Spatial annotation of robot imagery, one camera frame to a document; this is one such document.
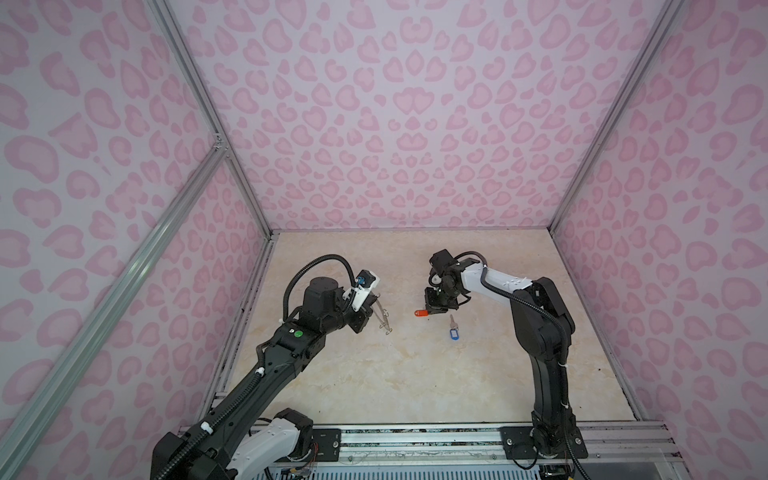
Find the perforated metal ring disc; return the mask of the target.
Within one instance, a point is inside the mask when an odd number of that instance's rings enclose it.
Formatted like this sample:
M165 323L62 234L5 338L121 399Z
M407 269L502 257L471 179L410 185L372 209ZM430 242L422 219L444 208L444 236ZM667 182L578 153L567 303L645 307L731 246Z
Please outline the perforated metal ring disc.
M383 330L386 335L390 335L393 329L389 322L389 312L383 307L380 298L374 302L374 306L376 307L375 315L379 322L379 328Z

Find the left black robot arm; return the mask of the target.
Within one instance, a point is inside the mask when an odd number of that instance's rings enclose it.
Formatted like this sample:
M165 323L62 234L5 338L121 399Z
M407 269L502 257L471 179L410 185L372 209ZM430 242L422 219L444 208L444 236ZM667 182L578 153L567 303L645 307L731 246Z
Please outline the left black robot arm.
M286 459L312 461L313 422L287 408L258 432L252 429L276 396L345 327L361 332L373 314L378 277L361 271L345 290L329 277L310 281L303 302L257 348L257 363L237 386L184 434L166 434L154 447L153 479L252 479Z

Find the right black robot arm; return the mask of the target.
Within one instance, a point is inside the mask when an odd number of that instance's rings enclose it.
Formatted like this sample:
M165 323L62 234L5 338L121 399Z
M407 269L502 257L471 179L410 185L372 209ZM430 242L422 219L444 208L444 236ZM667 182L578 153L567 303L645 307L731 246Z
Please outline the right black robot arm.
M515 338L532 367L528 451L538 458L585 459L588 453L569 399L568 355L575 322L554 282L499 272L476 251L453 256L443 249L431 256L429 264L426 314L450 313L474 295L510 307Z

